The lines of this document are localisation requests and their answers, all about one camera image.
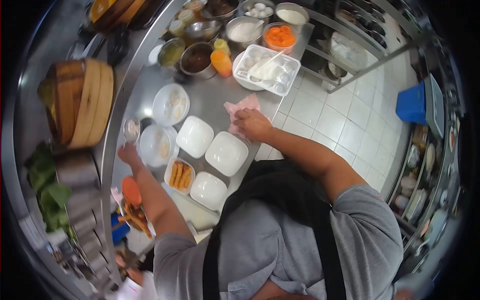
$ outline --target white flour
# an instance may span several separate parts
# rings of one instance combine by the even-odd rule
[[[240,23],[230,31],[230,39],[235,42],[248,42],[254,40],[262,33],[261,26],[252,33],[256,26],[256,23]]]
[[[279,10],[277,11],[277,14],[283,20],[293,24],[302,24],[307,21],[305,17],[297,11]]]

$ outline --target white tiled floor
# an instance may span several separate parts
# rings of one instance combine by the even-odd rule
[[[389,40],[389,47],[405,42],[400,41]],[[402,128],[395,113],[398,92],[417,84],[409,62],[404,53],[332,94],[328,84],[300,72],[272,123],[334,150],[380,191],[390,168],[398,167],[393,164]],[[255,157],[281,158],[265,144]]]

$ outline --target sleeve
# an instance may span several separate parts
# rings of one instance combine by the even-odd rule
[[[334,202],[331,223],[337,232],[345,281],[354,299],[383,294],[403,259],[400,228],[392,210],[369,185],[355,185]]]

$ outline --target person's right arm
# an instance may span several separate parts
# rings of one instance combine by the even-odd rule
[[[331,204],[349,186],[367,184],[352,167],[329,148],[272,126],[259,111],[248,108],[237,112],[235,125],[254,141],[268,144],[288,156],[307,174],[324,186]]]

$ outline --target person's right hand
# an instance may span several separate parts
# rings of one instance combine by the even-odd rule
[[[239,119],[233,121],[233,124],[240,127],[240,130],[252,141],[263,143],[273,129],[272,123],[256,109],[239,110],[235,117]]]

